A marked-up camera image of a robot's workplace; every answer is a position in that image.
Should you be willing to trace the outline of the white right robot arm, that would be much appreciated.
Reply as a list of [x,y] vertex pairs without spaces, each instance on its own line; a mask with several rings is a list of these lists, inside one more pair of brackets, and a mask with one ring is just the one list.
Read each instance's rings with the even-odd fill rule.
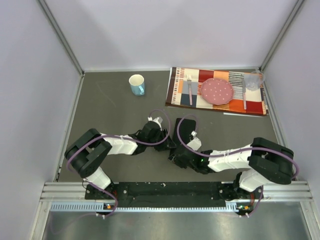
[[269,183],[289,185],[295,177],[293,151],[265,138],[256,137],[252,144],[228,150],[200,152],[201,145],[194,137],[188,144],[180,144],[169,160],[203,175],[241,169],[233,185],[233,192],[239,198]]

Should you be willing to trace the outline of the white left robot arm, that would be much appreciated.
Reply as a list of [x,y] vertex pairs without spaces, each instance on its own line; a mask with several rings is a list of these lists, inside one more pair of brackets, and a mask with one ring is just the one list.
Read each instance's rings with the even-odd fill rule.
[[167,129],[162,127],[162,121],[161,117],[149,117],[142,129],[129,135],[104,135],[91,128],[66,149],[64,157],[81,178],[96,186],[98,195],[109,198],[114,187],[101,168],[106,156],[134,156],[143,153],[147,147],[154,147],[158,152],[177,147]]

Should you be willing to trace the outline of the black zip tool case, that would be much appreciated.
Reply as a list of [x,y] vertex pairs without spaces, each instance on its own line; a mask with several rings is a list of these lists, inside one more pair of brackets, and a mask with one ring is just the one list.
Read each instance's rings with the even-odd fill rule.
[[[174,131],[173,131],[173,137],[172,140],[176,144],[176,147],[179,147],[181,145],[181,142],[178,137],[178,124],[181,121],[182,118],[177,118],[175,121]],[[192,132],[196,130],[196,121],[193,119],[184,119],[179,127],[179,135],[181,140],[187,145],[192,139]]]

